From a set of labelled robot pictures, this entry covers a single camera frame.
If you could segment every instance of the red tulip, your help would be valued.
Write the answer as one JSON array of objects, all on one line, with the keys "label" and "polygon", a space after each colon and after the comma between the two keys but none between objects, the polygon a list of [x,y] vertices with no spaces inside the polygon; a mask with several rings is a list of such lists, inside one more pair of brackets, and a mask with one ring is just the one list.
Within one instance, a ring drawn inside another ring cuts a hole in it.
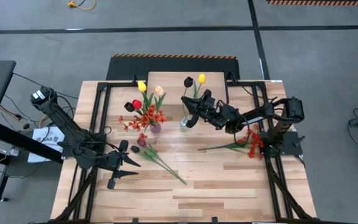
[{"label": "red tulip", "polygon": [[139,100],[132,101],[132,105],[134,105],[135,109],[141,109],[142,108],[142,102],[140,102]]}]

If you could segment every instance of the yellow tulip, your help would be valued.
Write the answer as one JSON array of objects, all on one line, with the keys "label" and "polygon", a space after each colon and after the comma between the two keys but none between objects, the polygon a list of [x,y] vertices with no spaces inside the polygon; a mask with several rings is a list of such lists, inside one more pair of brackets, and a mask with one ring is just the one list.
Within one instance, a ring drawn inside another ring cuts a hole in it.
[{"label": "yellow tulip", "polygon": [[203,84],[204,82],[205,82],[205,75],[203,73],[200,73],[200,75],[198,75],[198,83]]},{"label": "yellow tulip", "polygon": [[147,89],[146,84],[143,81],[138,81],[137,82],[137,87],[139,88],[139,90],[141,92],[144,92]]},{"label": "yellow tulip", "polygon": [[160,87],[160,86],[156,86],[156,87],[155,87],[155,94],[156,94],[157,96],[161,96],[162,93],[164,93],[164,89],[163,89],[162,87]]}]

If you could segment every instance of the gray floor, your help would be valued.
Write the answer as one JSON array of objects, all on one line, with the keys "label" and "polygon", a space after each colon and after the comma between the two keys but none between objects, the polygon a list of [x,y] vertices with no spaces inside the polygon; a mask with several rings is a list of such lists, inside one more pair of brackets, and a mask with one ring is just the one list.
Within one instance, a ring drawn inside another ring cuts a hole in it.
[{"label": "gray floor", "polygon": [[[0,29],[251,25],[247,1],[241,0],[99,0],[89,12],[66,3],[0,0]],[[358,7],[255,0],[255,8],[261,26],[358,25]],[[306,171],[318,216],[358,223],[358,147],[346,130],[358,106],[358,30],[263,31],[262,40],[271,79],[283,80],[288,96],[303,100],[306,119],[297,129],[306,136]],[[69,95],[79,93],[83,80],[104,79],[114,53],[235,55],[242,78],[262,78],[252,31],[0,35],[0,60],[15,60],[15,72]],[[7,91],[33,119],[41,117],[29,104],[37,88],[14,77]],[[2,105],[15,111],[6,99]],[[8,125],[1,115],[0,123]],[[358,129],[351,131],[358,140]],[[25,155],[17,158],[9,173],[31,172],[35,166],[24,161]],[[5,196],[12,201],[0,203],[0,223],[48,220],[59,171],[49,162],[28,179],[9,179]]]}]

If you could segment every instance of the warning tape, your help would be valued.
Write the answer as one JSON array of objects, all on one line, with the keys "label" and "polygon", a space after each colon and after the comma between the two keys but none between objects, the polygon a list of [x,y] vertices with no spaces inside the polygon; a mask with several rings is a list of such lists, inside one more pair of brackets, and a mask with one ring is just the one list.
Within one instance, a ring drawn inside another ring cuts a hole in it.
[{"label": "warning tape", "polygon": [[270,0],[267,4],[274,5],[299,5],[299,6],[358,6],[358,1],[284,1]]},{"label": "warning tape", "polygon": [[111,57],[158,57],[158,58],[214,58],[214,59],[237,59],[235,56],[215,55],[164,55],[164,54],[113,54]]}]

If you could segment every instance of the wooden board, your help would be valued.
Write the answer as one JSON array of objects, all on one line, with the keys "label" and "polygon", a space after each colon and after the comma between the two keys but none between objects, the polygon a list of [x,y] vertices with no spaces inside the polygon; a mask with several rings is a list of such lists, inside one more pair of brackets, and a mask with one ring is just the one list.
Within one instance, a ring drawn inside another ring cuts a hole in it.
[{"label": "wooden board", "polygon": [[[167,92],[162,109],[168,122],[162,124],[162,132],[158,135],[146,131],[149,136],[147,142],[187,181],[187,185],[158,165],[129,151],[129,156],[142,167],[124,164],[122,169],[136,171],[139,175],[124,177],[117,181],[115,190],[108,190],[106,186],[111,172],[100,169],[91,222],[131,222],[132,218],[139,218],[140,222],[210,222],[211,217],[218,217],[221,222],[274,220],[264,161],[249,159],[245,154],[227,149],[198,151],[201,147],[233,142],[232,135],[215,131],[210,124],[202,121],[188,131],[181,131],[183,109],[178,99],[184,92],[183,80],[187,76],[196,79],[197,75],[149,73],[148,94],[157,85]],[[76,107],[75,121],[85,129],[90,125],[97,83],[83,82]],[[282,82],[266,81],[266,86],[270,98],[285,97]],[[226,101],[222,73],[206,73],[206,83],[201,91],[204,87],[211,89],[217,100]],[[136,144],[139,133],[131,129],[125,132],[118,123],[120,115],[125,119],[135,115],[124,109],[125,102],[133,99],[142,99],[137,88],[113,88],[106,122],[112,128],[109,142],[119,144],[120,140],[126,139],[130,144]],[[240,111],[254,108],[253,98],[241,87],[229,87],[229,99],[230,104]],[[242,131],[238,137],[244,135],[245,131]],[[315,216],[303,165],[291,156],[283,156],[282,159],[290,192],[306,212]],[[67,159],[63,164],[51,218],[58,216],[68,203],[75,164],[74,159]],[[79,173],[73,192],[78,186]],[[85,193],[80,217],[85,215],[87,195]],[[285,216],[281,194],[279,201],[282,216]]]}]

